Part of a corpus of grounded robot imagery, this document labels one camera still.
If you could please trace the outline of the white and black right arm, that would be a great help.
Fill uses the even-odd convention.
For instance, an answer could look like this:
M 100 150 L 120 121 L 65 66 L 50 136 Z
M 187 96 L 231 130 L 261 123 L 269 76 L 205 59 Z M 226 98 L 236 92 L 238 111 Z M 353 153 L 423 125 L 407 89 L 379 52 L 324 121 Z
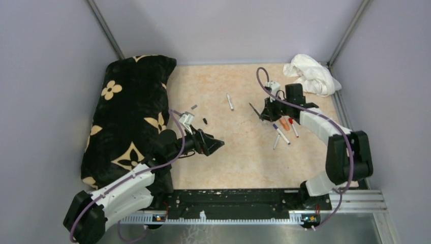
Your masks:
M 259 115 L 261 120 L 275 122 L 288 117 L 308 128 L 327 146 L 324 171 L 301 184 L 298 203 L 302 208 L 312 209 L 320 196 L 336 186 L 373 174 L 371 150 L 365 132 L 342 127 L 324 115 L 318 105 L 306 102 L 301 84 L 286 85 L 283 97 L 279 96 L 279 83 L 270 81 L 263 87 L 270 95 Z

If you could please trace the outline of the white red-cap marker pen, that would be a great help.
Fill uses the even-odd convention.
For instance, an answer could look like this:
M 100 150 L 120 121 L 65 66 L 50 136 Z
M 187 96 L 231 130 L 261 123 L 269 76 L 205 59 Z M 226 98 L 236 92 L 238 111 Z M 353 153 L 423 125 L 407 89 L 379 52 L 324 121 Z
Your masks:
M 295 134 L 296 138 L 298 138 L 298 137 L 299 137 L 299 133 L 298 133 L 298 131 L 297 131 L 296 127 L 295 127 L 295 124 L 294 124 L 293 119 L 289 117 L 289 118 L 288 118 L 288 121 L 289 121 L 289 123 L 290 123 L 290 125 L 291 125 L 291 127 L 292 127 L 292 129 L 293 129 L 293 132 L 294 132 L 294 134 Z

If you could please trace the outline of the thin black pen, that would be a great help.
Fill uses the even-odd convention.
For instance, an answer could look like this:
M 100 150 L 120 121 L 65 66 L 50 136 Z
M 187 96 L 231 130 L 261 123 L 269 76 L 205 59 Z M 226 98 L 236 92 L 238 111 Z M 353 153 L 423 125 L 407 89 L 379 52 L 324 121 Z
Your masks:
M 251 103 L 249 103 L 249 105 L 251 106 L 252 110 L 256 113 L 258 118 L 261 119 L 261 114 L 257 111 L 257 109 Z

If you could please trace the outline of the orange highlighter pen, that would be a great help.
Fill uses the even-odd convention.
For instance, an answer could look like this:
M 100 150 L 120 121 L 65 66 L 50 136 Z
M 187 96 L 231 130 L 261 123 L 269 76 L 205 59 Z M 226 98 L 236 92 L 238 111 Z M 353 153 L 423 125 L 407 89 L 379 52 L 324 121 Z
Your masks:
M 286 131 L 290 130 L 289 123 L 287 122 L 287 120 L 283 116 L 279 119 L 279 122 Z

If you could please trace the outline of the white purple-tip marker pen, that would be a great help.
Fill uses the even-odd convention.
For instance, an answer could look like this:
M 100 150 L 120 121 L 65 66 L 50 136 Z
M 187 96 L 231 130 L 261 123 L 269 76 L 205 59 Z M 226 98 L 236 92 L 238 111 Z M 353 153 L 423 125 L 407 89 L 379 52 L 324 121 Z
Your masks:
M 272 124 L 274 129 L 277 131 L 277 133 L 280 135 L 280 137 L 288 144 L 290 145 L 291 142 L 288 140 L 288 138 L 284 135 L 284 133 L 279 129 L 279 127 L 276 124 Z

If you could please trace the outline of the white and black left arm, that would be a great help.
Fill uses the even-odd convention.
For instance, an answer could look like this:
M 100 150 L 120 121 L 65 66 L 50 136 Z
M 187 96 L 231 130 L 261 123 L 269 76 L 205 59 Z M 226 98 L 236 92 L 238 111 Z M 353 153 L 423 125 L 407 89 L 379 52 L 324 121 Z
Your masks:
M 156 181 L 166 175 L 171 164 L 190 151 L 210 156 L 224 146 L 203 130 L 192 129 L 178 139 L 173 130 L 161 132 L 149 159 L 114 182 L 93 192 L 77 193 L 63 220 L 72 243 L 97 243 L 106 230 L 128 215 L 145 208 L 159 209 L 166 191 Z

